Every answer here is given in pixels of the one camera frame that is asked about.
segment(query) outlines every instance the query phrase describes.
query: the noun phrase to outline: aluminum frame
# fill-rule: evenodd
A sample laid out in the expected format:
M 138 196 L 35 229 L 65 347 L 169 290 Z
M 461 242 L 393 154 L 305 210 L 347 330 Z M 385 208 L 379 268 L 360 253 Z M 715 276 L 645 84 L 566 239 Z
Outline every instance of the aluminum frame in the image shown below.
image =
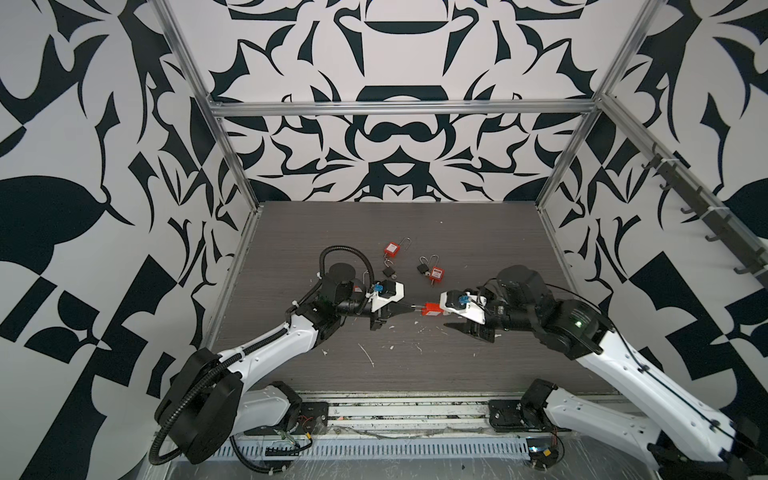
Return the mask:
M 224 161 L 227 162 L 227 166 L 234 176 L 237 187 L 246 198 L 246 202 L 251 211 L 255 212 L 259 206 L 259 201 L 253 193 L 250 182 L 246 177 L 245 171 L 243 170 L 243 164 L 240 162 L 240 158 L 237 156 L 237 153 L 230 143 L 230 138 L 221 124 L 222 120 L 216 118 L 210 109 L 208 90 L 205 88 L 199 70 L 194 63 L 194 59 L 192 59 L 190 49 L 187 47 L 184 36 L 181 34 L 181 29 L 176 21 L 176 16 L 174 15 L 173 10 L 167 0 L 150 0 L 149 2 L 163 29 L 165 41 L 179 61 L 179 68 L 184 74 L 187 83 L 190 85 L 192 94 L 197 102 L 197 106 L 203 114 L 203 119 L 205 120 L 208 129 L 221 148 L 221 152 L 224 155 Z
M 584 113 L 594 110 L 588 98 L 541 100 L 445 101 L 329 101 L 221 103 L 210 106 L 216 117 L 269 117 L 285 115 L 391 115 L 391 114 L 508 114 Z
M 611 66 L 608 68 L 608 72 L 605 74 L 605 77 L 603 77 L 603 80 L 600 82 L 600 85 L 598 85 L 598 88 L 594 91 L 592 100 L 595 102 L 595 104 L 597 104 L 598 98 L 601 95 L 612 91 L 619 80 L 621 80 L 621 76 L 627 70 L 629 62 L 632 60 L 635 54 L 637 54 L 637 50 L 640 49 L 643 41 L 645 41 L 645 38 L 648 35 L 648 30 L 656 18 L 656 14 L 661 9 L 661 7 L 666 4 L 667 0 L 646 0 L 643 6 L 640 8 L 637 17 L 634 19 L 634 22 L 629 32 L 627 33 L 627 36 L 624 37 L 621 48 L 616 53 L 614 60 L 611 62 Z M 547 201 L 558 189 L 558 185 L 560 184 L 562 177 L 565 175 L 565 172 L 568 171 L 568 168 L 571 167 L 571 163 L 573 163 L 574 158 L 576 158 L 576 153 L 578 152 L 579 147 L 581 147 L 581 145 L 587 139 L 587 136 L 591 132 L 592 128 L 594 127 L 594 123 L 598 120 L 599 116 L 600 113 L 595 111 L 585 115 L 581 119 L 581 123 L 576 127 L 576 130 L 571 136 L 568 145 L 565 146 L 563 153 L 560 155 L 557 163 L 554 165 L 554 169 L 547 179 L 544 188 L 541 189 L 541 193 L 536 199 L 536 205 L 541 208 L 546 206 Z

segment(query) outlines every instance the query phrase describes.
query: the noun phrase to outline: wood grain surface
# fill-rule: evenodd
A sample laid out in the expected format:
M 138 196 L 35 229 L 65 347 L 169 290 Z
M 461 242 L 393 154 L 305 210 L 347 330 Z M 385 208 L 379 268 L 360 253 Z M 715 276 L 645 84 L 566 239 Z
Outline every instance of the wood grain surface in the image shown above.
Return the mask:
M 269 202 L 216 349 L 238 346 L 280 324 L 290 302 L 317 281 L 323 248 L 360 249 L 378 280 L 384 247 L 403 237 L 412 244 L 395 259 L 397 280 L 406 286 L 401 303 L 438 302 L 443 291 L 482 285 L 518 263 L 538 270 L 547 283 L 567 286 L 533 204 Z M 431 286 L 416 266 L 420 256 L 433 254 L 440 256 L 445 279 Z M 339 261 L 352 264 L 358 276 L 365 270 L 347 253 L 331 253 L 326 269 Z M 523 392 L 543 378 L 573 393 L 613 392 L 530 333 L 498 332 L 501 336 L 489 344 L 443 326 L 459 321 L 409 313 L 372 332 L 367 318 L 350 317 L 325 343 L 283 364 L 259 385 L 283 380 L 303 391 Z

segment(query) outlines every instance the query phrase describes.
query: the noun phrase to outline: black cable sleeve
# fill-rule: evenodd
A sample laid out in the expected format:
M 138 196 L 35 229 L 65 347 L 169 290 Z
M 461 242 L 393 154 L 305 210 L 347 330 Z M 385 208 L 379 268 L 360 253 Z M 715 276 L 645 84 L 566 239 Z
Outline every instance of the black cable sleeve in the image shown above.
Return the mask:
M 235 441 L 235 435 L 232 435 L 230 437 L 230 445 L 232 445 L 232 451 L 235 453 L 235 456 L 237 457 L 237 459 L 240 460 L 240 463 L 242 463 L 246 468 L 248 468 L 252 472 L 261 473 L 264 475 L 269 475 L 270 472 L 272 473 L 285 472 L 282 469 L 276 470 L 274 468 L 260 467 L 252 463 L 248 458 L 245 458 L 245 455 L 243 455 L 243 453 L 240 451 L 240 448 L 237 446 L 237 442 Z
M 243 354 L 248 355 L 250 353 L 256 352 L 258 349 L 260 349 L 263 346 L 267 346 L 270 343 L 274 342 L 275 340 L 279 339 L 281 336 L 288 333 L 287 329 L 279 330 L 272 335 L 268 336 L 266 339 L 261 340 L 259 342 L 254 343 L 253 345 L 249 345 L 243 349 Z
M 347 245 L 331 245 L 330 247 L 327 247 L 325 250 L 320 252 L 320 276 L 326 275 L 326 255 L 328 255 L 331 252 L 336 252 L 339 250 L 344 252 L 350 252 L 354 255 L 357 255 L 357 257 L 362 260 L 363 264 L 366 266 L 366 269 L 368 269 L 368 278 L 369 278 L 368 290 L 370 290 L 371 285 L 376 283 L 376 278 L 374 277 L 374 273 L 373 273 L 373 267 L 371 266 L 371 263 L 368 260 L 368 257 L 366 257 L 366 255 L 363 252 L 361 252 L 360 250 L 357 250 L 355 247 L 348 247 Z
M 213 367 L 205 376 L 200 379 L 199 382 L 195 384 L 194 387 L 189 389 L 186 395 L 181 398 L 179 401 L 178 406 L 174 410 L 172 414 L 165 420 L 163 425 L 160 428 L 160 431 L 155 435 L 154 440 L 152 441 L 152 445 L 149 448 L 149 455 L 148 459 L 149 462 L 152 465 L 162 465 L 164 463 L 167 463 L 174 458 L 181 455 L 180 449 L 175 449 L 172 452 L 168 452 L 165 455 L 160 455 L 160 449 L 163 446 L 163 442 L 165 441 L 165 438 L 168 436 L 168 432 L 170 432 L 170 429 L 174 426 L 174 423 L 179 418 L 179 415 L 181 415 L 181 412 L 187 408 L 187 404 L 192 401 L 194 397 L 196 397 L 200 392 L 202 392 L 207 387 L 213 385 L 216 382 L 216 378 L 221 375 L 221 373 L 227 369 L 230 365 L 235 363 L 237 360 L 239 360 L 240 354 L 235 354 L 231 356 L 229 359 L 225 360 L 224 362 L 220 363 L 219 365 L 216 365 Z

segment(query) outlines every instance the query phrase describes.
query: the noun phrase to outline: patterned wallpaper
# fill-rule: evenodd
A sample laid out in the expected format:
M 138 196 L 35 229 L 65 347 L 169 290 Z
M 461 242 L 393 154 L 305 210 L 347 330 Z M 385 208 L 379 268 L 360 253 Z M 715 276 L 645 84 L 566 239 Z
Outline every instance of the patterned wallpaper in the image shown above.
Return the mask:
M 222 102 L 590 98 L 641 0 L 171 0 Z M 535 200 L 576 114 L 229 118 L 260 200 Z
M 670 0 L 616 89 L 763 239 L 766 28 L 760 0 Z M 768 292 L 646 161 L 602 116 L 548 203 L 578 288 L 683 387 L 768 432 Z
M 228 118 L 260 200 L 534 200 L 578 114 Z
M 0 4 L 3 478 L 119 478 L 249 214 L 144 0 Z

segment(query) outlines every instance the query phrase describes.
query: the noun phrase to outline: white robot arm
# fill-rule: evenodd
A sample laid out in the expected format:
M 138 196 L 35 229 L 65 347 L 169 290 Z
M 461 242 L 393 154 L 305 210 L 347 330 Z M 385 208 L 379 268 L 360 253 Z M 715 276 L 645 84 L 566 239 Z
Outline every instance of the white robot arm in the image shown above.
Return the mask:
M 325 257 L 337 250 L 360 257 L 369 272 L 369 285 L 356 279 L 354 267 L 346 263 L 336 263 L 326 273 Z M 276 367 L 326 341 L 347 315 L 368 316 L 370 329 L 376 330 L 388 318 L 413 311 L 397 303 L 405 296 L 402 283 L 376 282 L 370 262 L 359 250 L 328 247 L 320 254 L 319 264 L 319 282 L 293 302 L 283 324 L 237 348 L 218 354 L 200 349 L 187 360 L 155 411 L 161 430 L 149 451 L 152 464 L 168 462 L 181 453 L 197 464 L 228 437 L 231 440 L 248 429 L 266 426 L 287 432 L 296 424 L 301 404 L 290 387 L 274 382 L 251 392 L 246 402 L 241 402 L 243 392 Z M 167 436 L 178 448 L 160 455 Z
M 615 412 L 538 379 L 512 418 L 492 415 L 495 428 L 575 430 L 659 469 L 664 478 L 746 478 L 763 467 L 754 424 L 734 423 L 701 402 L 629 345 L 599 310 L 579 300 L 555 300 L 535 271 L 511 266 L 476 290 L 443 293 L 440 306 L 467 319 L 446 326 L 490 343 L 496 328 L 533 332 L 647 415 Z

